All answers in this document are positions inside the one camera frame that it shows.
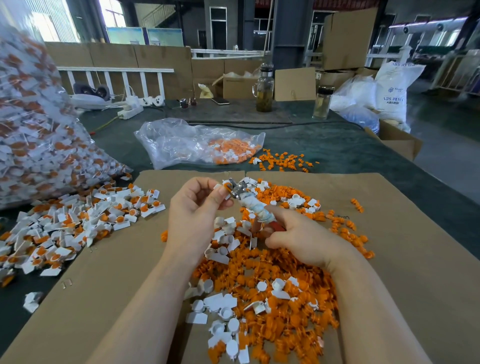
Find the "concrete floor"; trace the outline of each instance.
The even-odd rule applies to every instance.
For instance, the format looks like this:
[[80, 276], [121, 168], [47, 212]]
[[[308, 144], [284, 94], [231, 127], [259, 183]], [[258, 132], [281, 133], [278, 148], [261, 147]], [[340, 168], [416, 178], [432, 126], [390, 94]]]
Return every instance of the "concrete floor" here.
[[425, 96], [426, 84], [408, 90], [407, 120], [423, 140], [415, 164], [480, 204], [480, 111]]

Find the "large plastic bag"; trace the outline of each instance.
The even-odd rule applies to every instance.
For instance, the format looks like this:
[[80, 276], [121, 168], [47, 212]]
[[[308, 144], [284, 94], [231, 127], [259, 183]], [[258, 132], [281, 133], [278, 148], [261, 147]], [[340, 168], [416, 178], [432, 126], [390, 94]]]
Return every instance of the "large plastic bag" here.
[[145, 122], [135, 133], [156, 170], [177, 163], [241, 163], [262, 148], [265, 133], [191, 126], [183, 119]]
[[27, 26], [20, 32], [7, 19], [14, 23], [0, 16], [0, 209], [126, 172], [78, 122], [43, 43], [25, 32]]
[[347, 121], [369, 128], [375, 134], [380, 130], [378, 115], [360, 105], [352, 105], [338, 113]]
[[341, 111], [354, 104], [375, 109], [376, 89], [377, 84], [372, 76], [357, 75], [350, 78], [334, 92], [330, 109]]
[[377, 110], [380, 119], [399, 122], [399, 128], [410, 132], [407, 124], [407, 88], [418, 78], [425, 66], [413, 63], [388, 62], [378, 71]]

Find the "power strip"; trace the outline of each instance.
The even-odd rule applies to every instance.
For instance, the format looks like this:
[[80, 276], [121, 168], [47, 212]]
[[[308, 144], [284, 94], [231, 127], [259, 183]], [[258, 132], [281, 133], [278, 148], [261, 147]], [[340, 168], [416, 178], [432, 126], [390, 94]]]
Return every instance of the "power strip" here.
[[121, 110], [118, 112], [119, 119], [130, 119], [133, 118], [135, 115], [140, 114], [144, 110], [143, 106], [136, 106], [135, 108], [132, 108], [131, 110]]

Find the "glass bottle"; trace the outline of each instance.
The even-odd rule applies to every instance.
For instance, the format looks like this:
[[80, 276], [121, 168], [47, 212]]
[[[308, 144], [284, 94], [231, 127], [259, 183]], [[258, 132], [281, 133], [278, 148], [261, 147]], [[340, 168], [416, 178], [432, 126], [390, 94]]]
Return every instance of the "glass bottle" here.
[[328, 110], [330, 109], [330, 101], [332, 99], [335, 87], [319, 86], [317, 89], [317, 97], [315, 99], [315, 108], [313, 109], [314, 119], [326, 119]]
[[273, 79], [273, 65], [262, 63], [260, 66], [260, 77], [258, 82], [252, 86], [253, 95], [257, 98], [258, 112], [271, 112], [273, 103], [273, 87], [275, 80]]

